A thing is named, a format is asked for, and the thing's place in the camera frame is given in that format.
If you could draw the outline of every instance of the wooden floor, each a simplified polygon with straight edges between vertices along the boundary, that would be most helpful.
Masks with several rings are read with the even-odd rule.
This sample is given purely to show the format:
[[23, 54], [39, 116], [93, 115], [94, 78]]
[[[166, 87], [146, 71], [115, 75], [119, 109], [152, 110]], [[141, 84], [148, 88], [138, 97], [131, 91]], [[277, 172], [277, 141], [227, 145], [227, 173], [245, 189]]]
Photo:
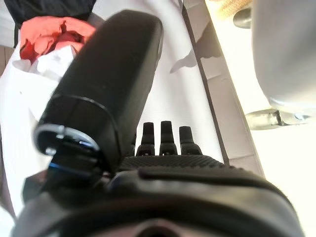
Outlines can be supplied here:
[[14, 48], [9, 48], [0, 45], [0, 76], [2, 75], [13, 51]]

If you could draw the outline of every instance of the dark strap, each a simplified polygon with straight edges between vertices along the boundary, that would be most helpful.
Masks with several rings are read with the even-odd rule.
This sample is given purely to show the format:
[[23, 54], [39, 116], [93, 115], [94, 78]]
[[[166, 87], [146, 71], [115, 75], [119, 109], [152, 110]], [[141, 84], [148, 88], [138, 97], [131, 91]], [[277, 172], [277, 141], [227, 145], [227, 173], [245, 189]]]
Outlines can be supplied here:
[[16, 46], [18, 45], [18, 41], [19, 41], [19, 27], [17, 24], [14, 25], [14, 46], [13, 48], [16, 48]]

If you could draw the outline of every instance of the orange clothing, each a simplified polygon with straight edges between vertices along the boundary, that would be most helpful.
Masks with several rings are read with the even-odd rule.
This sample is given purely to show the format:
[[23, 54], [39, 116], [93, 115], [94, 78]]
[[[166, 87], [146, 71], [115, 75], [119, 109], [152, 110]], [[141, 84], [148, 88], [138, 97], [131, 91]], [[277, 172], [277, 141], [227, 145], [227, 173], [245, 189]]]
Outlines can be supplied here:
[[33, 63], [38, 57], [67, 45], [78, 52], [94, 31], [87, 22], [72, 17], [34, 17], [22, 24], [20, 57]]

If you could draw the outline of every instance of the black fabric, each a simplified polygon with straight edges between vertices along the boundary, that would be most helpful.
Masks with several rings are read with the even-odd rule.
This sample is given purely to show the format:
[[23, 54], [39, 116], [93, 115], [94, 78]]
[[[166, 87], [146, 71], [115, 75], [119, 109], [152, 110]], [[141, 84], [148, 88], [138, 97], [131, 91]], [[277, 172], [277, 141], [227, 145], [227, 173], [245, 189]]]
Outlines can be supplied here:
[[36, 16], [70, 16], [87, 20], [96, 0], [4, 0], [16, 26]]
[[17, 24], [15, 24], [15, 26], [14, 26], [14, 46], [13, 46], [13, 48], [15, 48], [18, 45], [18, 41], [19, 41], [19, 26]]

